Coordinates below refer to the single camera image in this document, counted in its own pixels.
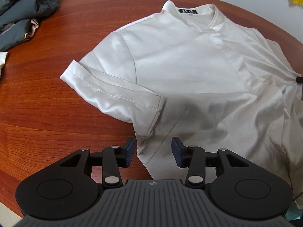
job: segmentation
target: crosshair logo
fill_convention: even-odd
[[[155,185],[157,185],[158,183],[155,182],[155,181],[152,181],[152,182],[150,182],[149,184],[150,184],[151,186],[155,186]]]

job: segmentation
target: white fabric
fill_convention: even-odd
[[[1,69],[5,64],[7,54],[8,54],[7,52],[0,53],[0,78],[1,78]]]
[[[160,13],[110,33],[61,79],[101,112],[133,123],[154,179],[184,179],[171,139],[228,148],[303,191],[301,85],[276,42],[213,4]],[[207,172],[208,181],[216,175]],[[303,196],[297,199],[303,207]]]

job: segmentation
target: gray ribbed panel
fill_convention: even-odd
[[[128,180],[107,189],[87,212],[66,220],[43,221],[26,216],[16,227],[289,227],[283,217],[256,222],[231,217],[212,205],[202,190],[180,180]]]

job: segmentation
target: round table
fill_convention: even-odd
[[[0,202],[22,216],[15,190],[24,178],[79,148],[102,151],[134,136],[132,124],[101,113],[59,77],[110,32],[160,12],[166,1],[61,0],[33,39],[9,50],[0,80]],[[272,23],[218,0],[172,1],[184,8],[214,3],[232,21],[277,41],[294,70],[303,73],[303,45]],[[120,171],[124,181],[151,179],[137,157]],[[93,170],[95,180],[100,176]]]

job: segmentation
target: black label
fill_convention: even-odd
[[[195,14],[198,14],[198,12],[194,9],[194,10],[187,10],[187,9],[178,9],[178,11],[180,13],[195,13]]]

